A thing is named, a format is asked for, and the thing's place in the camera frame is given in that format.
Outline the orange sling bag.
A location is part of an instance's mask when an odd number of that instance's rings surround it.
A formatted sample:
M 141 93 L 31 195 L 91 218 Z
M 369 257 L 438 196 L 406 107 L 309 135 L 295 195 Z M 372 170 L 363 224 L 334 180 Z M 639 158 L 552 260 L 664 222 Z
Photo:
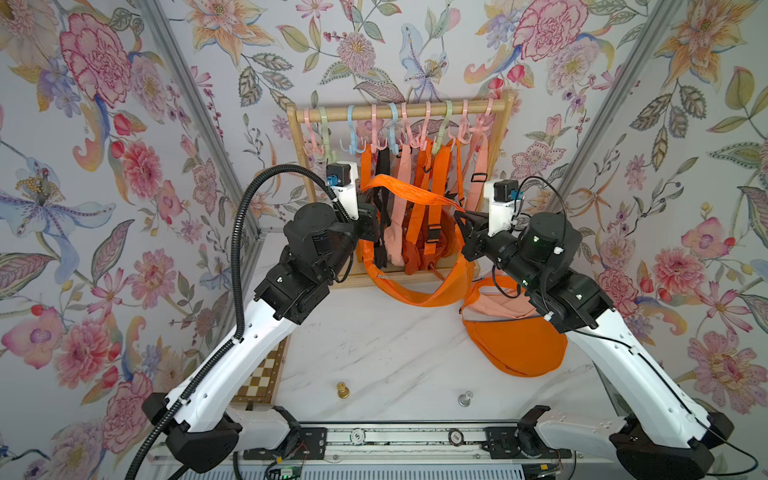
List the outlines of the orange sling bag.
M 398 283 L 391 273 L 383 272 L 375 265 L 374 243 L 361 240 L 359 247 L 362 251 L 363 265 L 374 284 L 393 299 L 415 307 L 437 308 L 462 300 L 470 290 L 474 265 L 459 255 L 451 271 L 447 275 L 440 274 L 437 270 L 437 245 L 429 243 L 427 236 L 435 233 L 438 239 L 445 239 L 450 253 L 461 250 L 465 242 L 459 227 L 455 222 L 447 220 L 447 212 L 444 209 L 451 207 L 457 212 L 462 212 L 464 208 L 449 198 L 402 182 L 389 175 L 373 177 L 363 190 L 368 191 L 372 188 L 386 189 L 397 199 L 413 204 L 410 218 L 416 220 L 418 224 L 407 230 L 407 235 L 415 236 L 416 240 L 403 241 L 405 273 L 413 275 L 423 271 L 442 280 L 441 285 L 432 293 L 410 290 Z
M 524 295 L 514 291 L 516 283 L 502 276 L 494 286 L 509 298 Z M 539 318 L 498 321 L 460 308 L 466 331 L 486 358 L 500 371 L 522 378 L 545 375 L 558 369 L 568 340 L 540 315 Z

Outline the pink sling bag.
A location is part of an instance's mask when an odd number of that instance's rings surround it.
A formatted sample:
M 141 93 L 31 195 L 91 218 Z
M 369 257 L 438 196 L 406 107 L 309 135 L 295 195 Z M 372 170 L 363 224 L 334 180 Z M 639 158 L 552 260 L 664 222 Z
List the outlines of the pink sling bag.
M 509 298 L 489 278 L 475 282 L 467 292 L 462 310 L 470 310 L 498 321 L 539 318 L 540 314 L 525 295 Z

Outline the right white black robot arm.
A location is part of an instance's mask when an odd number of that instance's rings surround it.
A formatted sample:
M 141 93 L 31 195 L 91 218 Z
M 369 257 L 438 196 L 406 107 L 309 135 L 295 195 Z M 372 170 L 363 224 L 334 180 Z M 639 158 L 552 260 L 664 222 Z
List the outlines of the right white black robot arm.
M 455 212 L 467 260 L 487 258 L 537 314 L 592 360 L 631 409 L 599 419 L 532 408 L 518 428 L 552 450 L 616 460 L 635 479 L 703 479 L 733 423 L 687 396 L 626 326 L 609 295 L 571 263 L 581 233 L 565 215 L 532 216 L 524 230 L 495 229 L 487 213 Z

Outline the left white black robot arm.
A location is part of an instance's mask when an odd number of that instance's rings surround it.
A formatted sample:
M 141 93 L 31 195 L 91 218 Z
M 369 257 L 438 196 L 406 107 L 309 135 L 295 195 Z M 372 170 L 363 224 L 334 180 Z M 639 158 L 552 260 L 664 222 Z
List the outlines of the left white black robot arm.
M 326 203 L 302 206 L 284 229 L 287 245 L 279 260 L 245 300 L 241 247 L 246 217 L 259 188 L 282 173 L 298 173 L 319 186 Z M 180 462 L 178 476 L 205 473 L 233 453 L 292 448 L 299 425 L 285 410 L 237 411 L 230 403 L 267 354 L 300 326 L 344 282 L 361 240 L 378 235 L 376 209 L 358 202 L 358 168 L 353 162 L 327 166 L 324 176 L 293 164 L 269 167 L 243 193 L 231 235 L 231 294 L 235 326 L 228 338 L 168 393 L 153 393 L 142 410 L 153 426 L 126 476 L 137 477 L 159 437 Z

